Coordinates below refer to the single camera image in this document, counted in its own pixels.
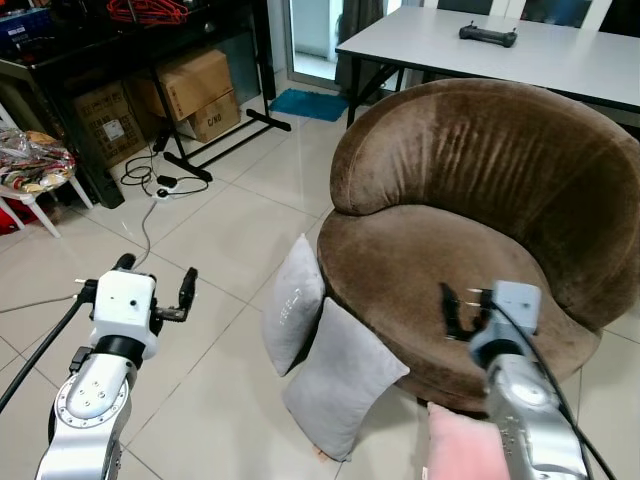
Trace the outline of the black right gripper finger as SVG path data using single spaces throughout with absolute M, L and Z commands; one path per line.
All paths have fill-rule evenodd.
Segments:
M 452 340 L 467 340 L 467 332 L 460 321 L 460 301 L 449 285 L 440 284 L 442 292 L 442 315 L 445 324 L 445 337 Z

